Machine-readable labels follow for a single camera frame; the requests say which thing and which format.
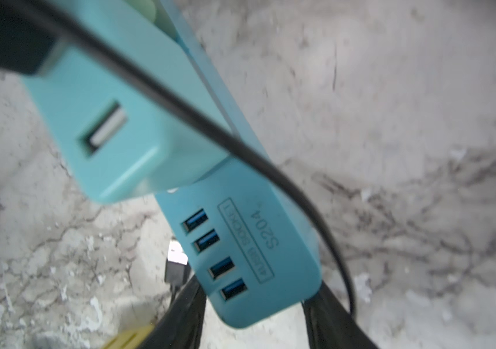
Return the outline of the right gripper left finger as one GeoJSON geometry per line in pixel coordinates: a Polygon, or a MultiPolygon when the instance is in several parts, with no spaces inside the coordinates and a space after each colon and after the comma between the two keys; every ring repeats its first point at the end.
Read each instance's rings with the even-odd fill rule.
{"type": "Polygon", "coordinates": [[[192,276],[162,320],[137,348],[200,348],[206,302],[204,290],[192,276]]]}

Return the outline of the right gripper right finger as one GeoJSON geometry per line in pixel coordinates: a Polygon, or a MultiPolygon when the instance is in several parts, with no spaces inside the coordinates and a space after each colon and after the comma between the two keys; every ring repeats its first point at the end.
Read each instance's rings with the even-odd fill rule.
{"type": "Polygon", "coordinates": [[[310,349],[378,349],[325,282],[302,308],[310,349]]]}

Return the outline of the yellow green charger plug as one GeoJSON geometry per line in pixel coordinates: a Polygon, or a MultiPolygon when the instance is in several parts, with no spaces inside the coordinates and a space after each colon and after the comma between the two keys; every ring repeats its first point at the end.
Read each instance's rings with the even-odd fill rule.
{"type": "Polygon", "coordinates": [[[105,343],[102,349],[136,349],[146,340],[155,326],[150,324],[118,333],[115,337],[105,343]]]}

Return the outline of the teal power strip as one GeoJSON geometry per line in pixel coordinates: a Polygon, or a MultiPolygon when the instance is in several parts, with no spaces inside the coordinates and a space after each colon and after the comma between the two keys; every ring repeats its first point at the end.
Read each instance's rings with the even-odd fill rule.
{"type": "Polygon", "coordinates": [[[228,326],[250,327],[319,291],[316,233],[287,195],[237,158],[155,197],[228,326]]]}

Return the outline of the teal plug on teal strip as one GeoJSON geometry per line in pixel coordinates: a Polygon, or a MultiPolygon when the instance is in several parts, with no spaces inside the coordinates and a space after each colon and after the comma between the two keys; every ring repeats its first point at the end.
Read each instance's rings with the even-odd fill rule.
{"type": "MultiPolygon", "coordinates": [[[[160,1],[59,1],[165,87],[227,128],[160,1]]],[[[226,151],[70,44],[24,84],[82,191],[112,204],[194,183],[226,151]]]]}

